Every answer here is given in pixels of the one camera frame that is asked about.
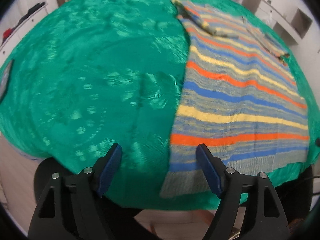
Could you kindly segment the striped knit sweater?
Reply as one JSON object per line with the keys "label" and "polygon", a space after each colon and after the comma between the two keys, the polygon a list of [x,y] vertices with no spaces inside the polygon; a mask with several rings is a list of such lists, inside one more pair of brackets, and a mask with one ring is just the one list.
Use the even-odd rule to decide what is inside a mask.
{"label": "striped knit sweater", "polygon": [[247,175],[304,162],[308,110],[285,63],[287,50],[245,16],[172,3],[190,46],[161,197],[208,191],[199,144]]}

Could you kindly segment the red cloth on cabinet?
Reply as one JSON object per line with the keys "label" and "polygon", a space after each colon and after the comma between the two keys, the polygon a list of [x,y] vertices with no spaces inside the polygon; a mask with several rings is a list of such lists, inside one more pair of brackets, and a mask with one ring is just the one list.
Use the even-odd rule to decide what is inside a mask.
{"label": "red cloth on cabinet", "polygon": [[6,39],[12,34],[13,31],[14,31],[13,29],[9,28],[3,32],[2,43],[6,41]]}

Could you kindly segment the white wardrobe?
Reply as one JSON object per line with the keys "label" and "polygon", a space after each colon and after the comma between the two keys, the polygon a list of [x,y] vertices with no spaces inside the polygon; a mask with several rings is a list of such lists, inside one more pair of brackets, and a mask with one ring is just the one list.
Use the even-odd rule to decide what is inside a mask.
{"label": "white wardrobe", "polygon": [[297,0],[297,7],[311,23],[294,54],[305,74],[315,75],[319,73],[319,0]]}

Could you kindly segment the white desk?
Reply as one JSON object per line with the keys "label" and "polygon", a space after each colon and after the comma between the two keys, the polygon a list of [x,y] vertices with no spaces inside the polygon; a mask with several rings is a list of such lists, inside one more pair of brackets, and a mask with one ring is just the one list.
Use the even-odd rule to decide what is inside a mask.
{"label": "white desk", "polygon": [[288,21],[285,14],[281,14],[265,0],[242,0],[241,4],[274,30],[288,46],[301,43],[301,24],[300,19],[296,20],[296,16]]}

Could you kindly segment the black clothes on cabinet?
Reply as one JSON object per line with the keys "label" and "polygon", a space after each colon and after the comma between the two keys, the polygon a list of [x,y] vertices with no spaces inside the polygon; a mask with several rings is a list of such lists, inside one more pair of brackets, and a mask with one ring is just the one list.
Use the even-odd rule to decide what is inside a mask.
{"label": "black clothes on cabinet", "polygon": [[21,25],[29,16],[31,16],[34,12],[36,12],[37,10],[41,9],[42,7],[44,7],[46,5],[45,2],[41,2],[41,3],[37,3],[35,4],[33,7],[31,7],[28,12],[23,15],[20,20],[17,22],[17,24],[15,25],[15,28],[17,28],[19,25]]}

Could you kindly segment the green floral bedspread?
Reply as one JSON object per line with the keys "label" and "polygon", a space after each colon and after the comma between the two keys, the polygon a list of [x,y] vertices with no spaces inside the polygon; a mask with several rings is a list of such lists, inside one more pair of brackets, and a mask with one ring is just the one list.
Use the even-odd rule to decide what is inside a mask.
{"label": "green floral bedspread", "polygon": [[[231,0],[188,0],[245,16],[285,48],[308,110],[307,159],[266,172],[274,186],[296,179],[319,158],[319,107],[291,50]],[[215,209],[210,190],[160,195],[180,103],[190,38],[172,0],[71,0],[39,22],[13,49],[1,100],[1,134],[36,159],[54,158],[78,173],[114,143],[123,149],[107,196],[124,207]]]}

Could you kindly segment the white drawer cabinet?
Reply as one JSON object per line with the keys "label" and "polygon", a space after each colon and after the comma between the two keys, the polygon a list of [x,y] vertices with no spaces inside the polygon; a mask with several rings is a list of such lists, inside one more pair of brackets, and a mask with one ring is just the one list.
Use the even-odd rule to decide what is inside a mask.
{"label": "white drawer cabinet", "polygon": [[30,14],[19,24],[1,45],[1,66],[7,60],[13,49],[43,18],[48,15],[47,4],[41,3],[39,9]]}

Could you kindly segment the black smartphone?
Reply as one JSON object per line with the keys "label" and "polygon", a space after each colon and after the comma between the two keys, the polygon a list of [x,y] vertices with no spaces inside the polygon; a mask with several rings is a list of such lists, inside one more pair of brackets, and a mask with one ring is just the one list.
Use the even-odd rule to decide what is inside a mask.
{"label": "black smartphone", "polygon": [[3,75],[1,78],[0,100],[3,100],[3,98],[5,97],[13,64],[14,64],[14,59],[12,59],[4,68]]}

